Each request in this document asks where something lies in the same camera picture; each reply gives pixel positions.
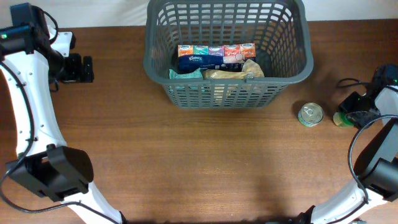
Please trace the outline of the green lid glass jar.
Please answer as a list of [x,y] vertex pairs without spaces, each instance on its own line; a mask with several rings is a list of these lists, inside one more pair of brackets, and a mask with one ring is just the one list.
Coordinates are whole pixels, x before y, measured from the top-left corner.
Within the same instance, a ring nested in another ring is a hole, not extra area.
[[354,126],[353,123],[348,121],[348,119],[346,118],[346,116],[343,112],[336,112],[333,115],[333,122],[339,128],[350,128],[350,127]]

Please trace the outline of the small tin can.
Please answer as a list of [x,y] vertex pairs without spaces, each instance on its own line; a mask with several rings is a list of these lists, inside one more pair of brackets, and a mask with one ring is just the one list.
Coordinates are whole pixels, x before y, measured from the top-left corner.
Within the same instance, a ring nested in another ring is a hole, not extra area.
[[298,112],[298,120],[306,127],[314,127],[324,119],[324,112],[316,103],[304,104]]

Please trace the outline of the tan vacuum food pouch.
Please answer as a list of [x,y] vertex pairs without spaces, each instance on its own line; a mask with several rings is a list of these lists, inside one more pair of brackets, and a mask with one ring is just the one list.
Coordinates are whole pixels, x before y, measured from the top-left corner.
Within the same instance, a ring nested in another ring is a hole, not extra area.
[[[247,59],[243,63],[243,67],[240,72],[228,72],[222,70],[207,69],[202,72],[202,75],[204,79],[252,79],[265,77],[261,67],[251,59]],[[236,84],[233,84],[231,85],[231,87],[227,88],[216,86],[215,103],[217,103],[218,105],[221,104],[224,90],[226,90],[226,96],[230,96],[237,89],[238,86]]]

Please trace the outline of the teal snack packet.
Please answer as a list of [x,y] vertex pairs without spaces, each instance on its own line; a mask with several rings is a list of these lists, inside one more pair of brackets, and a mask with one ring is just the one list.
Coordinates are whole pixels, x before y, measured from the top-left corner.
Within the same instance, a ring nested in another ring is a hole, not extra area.
[[[191,78],[203,79],[203,75],[199,68],[190,73],[177,73],[174,70],[170,69],[169,70],[169,78],[171,80],[191,79]],[[198,87],[196,85],[188,85],[187,88],[184,85],[177,85],[175,87],[168,86],[168,88],[166,89],[166,92],[173,93],[174,90],[176,90],[177,93],[181,93],[182,91],[184,91],[186,89],[188,89],[189,94],[198,93]]]

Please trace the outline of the Kleenex tissue multipack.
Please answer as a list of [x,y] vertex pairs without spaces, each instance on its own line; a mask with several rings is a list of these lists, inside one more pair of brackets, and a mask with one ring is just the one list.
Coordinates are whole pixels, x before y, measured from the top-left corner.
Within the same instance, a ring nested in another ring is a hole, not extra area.
[[247,59],[256,61],[255,43],[233,45],[178,45],[178,67],[190,71],[200,69],[240,72]]

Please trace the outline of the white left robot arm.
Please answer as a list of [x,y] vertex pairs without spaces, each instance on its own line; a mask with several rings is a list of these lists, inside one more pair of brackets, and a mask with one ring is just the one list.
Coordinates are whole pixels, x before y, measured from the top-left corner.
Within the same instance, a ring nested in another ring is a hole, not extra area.
[[17,159],[5,178],[54,208],[68,207],[86,223],[125,223],[95,185],[88,154],[68,147],[58,127],[51,93],[61,83],[91,83],[90,56],[73,52],[76,38],[48,25],[49,13],[28,2],[10,8],[12,26],[1,30],[1,72],[17,129]]

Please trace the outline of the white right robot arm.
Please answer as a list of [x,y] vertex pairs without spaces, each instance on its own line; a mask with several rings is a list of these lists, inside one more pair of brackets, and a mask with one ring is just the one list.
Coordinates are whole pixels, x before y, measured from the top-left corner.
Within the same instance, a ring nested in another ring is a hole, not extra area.
[[[348,167],[353,179],[328,201],[311,206],[291,223],[360,223],[368,210],[397,200],[397,65],[377,67],[370,82],[352,79],[366,92],[354,91],[338,105],[333,116],[339,127],[355,127],[348,149]],[[383,127],[352,160],[359,135],[381,121]]]

